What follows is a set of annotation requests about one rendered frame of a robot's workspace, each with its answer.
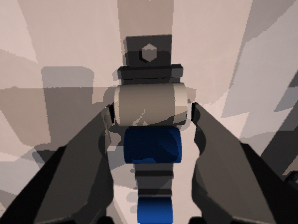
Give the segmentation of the beige cylinder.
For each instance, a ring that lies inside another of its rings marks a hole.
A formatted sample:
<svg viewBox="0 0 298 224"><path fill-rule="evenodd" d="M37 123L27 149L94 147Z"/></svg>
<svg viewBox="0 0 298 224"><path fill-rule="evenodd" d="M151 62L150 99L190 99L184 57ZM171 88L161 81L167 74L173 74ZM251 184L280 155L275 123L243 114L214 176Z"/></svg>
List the beige cylinder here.
<svg viewBox="0 0 298 224"><path fill-rule="evenodd" d="M186 86L183 82L117 85L114 110L120 127L185 125Z"/></svg>

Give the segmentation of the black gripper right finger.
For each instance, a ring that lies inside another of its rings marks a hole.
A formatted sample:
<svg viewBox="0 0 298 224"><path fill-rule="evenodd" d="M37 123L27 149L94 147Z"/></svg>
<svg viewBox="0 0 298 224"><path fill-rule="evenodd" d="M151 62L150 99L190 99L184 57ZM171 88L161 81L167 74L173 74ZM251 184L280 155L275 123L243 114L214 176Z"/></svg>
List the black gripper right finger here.
<svg viewBox="0 0 298 224"><path fill-rule="evenodd" d="M207 224L298 224L298 197L249 144L197 102L191 121L199 149L191 197Z"/></svg>

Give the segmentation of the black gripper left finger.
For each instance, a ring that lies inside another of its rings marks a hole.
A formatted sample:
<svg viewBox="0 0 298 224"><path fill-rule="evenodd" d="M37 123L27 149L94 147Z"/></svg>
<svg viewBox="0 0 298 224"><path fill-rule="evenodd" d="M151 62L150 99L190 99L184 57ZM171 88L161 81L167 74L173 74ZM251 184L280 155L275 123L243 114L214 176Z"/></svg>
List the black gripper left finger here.
<svg viewBox="0 0 298 224"><path fill-rule="evenodd" d="M114 198L107 166L114 123L107 105L59 147L0 218L0 224L96 224Z"/></svg>

